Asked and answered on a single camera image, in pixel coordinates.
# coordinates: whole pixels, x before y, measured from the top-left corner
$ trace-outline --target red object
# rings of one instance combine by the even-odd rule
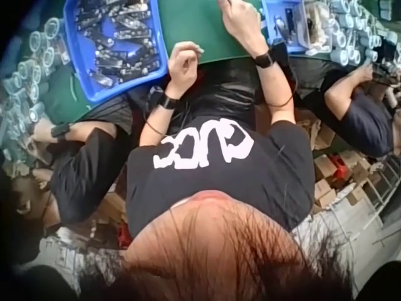
[[[120,226],[118,226],[117,236],[118,236],[118,246],[121,249],[126,250],[132,242],[132,238],[128,230],[127,223],[123,221],[120,223]]]
[[[341,159],[339,155],[329,155],[328,157],[337,168],[337,171],[334,173],[334,177],[337,179],[345,179],[348,168],[345,166],[343,159]]]

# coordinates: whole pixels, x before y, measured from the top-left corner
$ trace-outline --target black smartwatch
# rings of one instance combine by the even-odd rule
[[[273,66],[273,64],[276,62],[273,48],[269,48],[268,52],[266,52],[265,54],[255,57],[254,62],[257,66],[264,69]]]
[[[159,98],[159,105],[167,110],[174,110],[177,107],[178,99],[168,97],[164,92]]]
[[[65,134],[67,134],[70,131],[70,125],[69,124],[60,124],[56,125],[51,129],[51,136],[53,138],[56,138],[57,141],[64,141],[65,140]]]

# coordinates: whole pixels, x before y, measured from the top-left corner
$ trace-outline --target wrist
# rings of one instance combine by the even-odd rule
[[[164,93],[166,94],[167,97],[171,99],[179,100],[183,96],[185,91],[182,91],[181,89],[177,88],[177,86],[174,85],[173,82],[169,82]]]
[[[251,55],[252,58],[259,55],[264,55],[269,51],[268,43],[263,34],[257,34],[249,37],[244,43],[245,50]]]

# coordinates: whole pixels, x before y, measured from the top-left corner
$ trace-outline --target black t-shirt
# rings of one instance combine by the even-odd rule
[[[346,143],[371,157],[382,157],[393,151],[392,118],[384,104],[375,102],[364,93],[354,93],[345,116],[338,120],[327,107],[324,93],[345,74],[329,73],[320,91],[303,99],[305,107],[329,126]]]
[[[128,158],[127,217],[136,237],[176,202],[219,190],[251,205],[286,230],[311,211],[315,172],[306,132],[276,122],[263,137],[236,121],[197,117],[158,146]]]

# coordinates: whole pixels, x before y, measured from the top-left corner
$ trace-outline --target blue plastic tray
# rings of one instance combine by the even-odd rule
[[[279,33],[276,35],[276,31],[274,30],[274,16],[281,16],[285,20],[285,10],[287,8],[294,8],[302,2],[303,0],[262,0],[262,7],[269,33],[269,43],[272,43],[275,39],[282,39],[281,35]],[[293,45],[287,45],[287,50],[288,53],[299,53],[305,52],[307,48],[297,42]]]
[[[103,102],[109,98],[112,98],[124,91],[127,91],[135,86],[156,80],[167,73],[167,51],[162,36],[162,30],[159,18],[159,8],[157,6],[157,0],[150,0],[150,10],[152,16],[146,21],[149,28],[153,30],[153,41],[159,51],[160,57],[160,68],[156,71],[149,73],[145,77],[136,78],[129,82],[116,84],[111,88],[106,88],[94,79],[88,76],[88,70],[95,70],[95,43],[88,38],[84,37],[82,33],[77,32],[75,24],[75,12],[76,12],[77,0],[66,0],[64,5],[64,20],[65,20],[65,31],[68,43],[68,49],[70,51],[71,60],[73,62],[76,74],[80,80],[82,89],[86,97],[91,102]],[[109,17],[107,17],[102,24],[102,32],[104,35],[113,37],[115,32],[114,24]],[[115,40],[113,50],[127,51],[128,55],[133,55],[140,45],[128,43],[124,41]]]

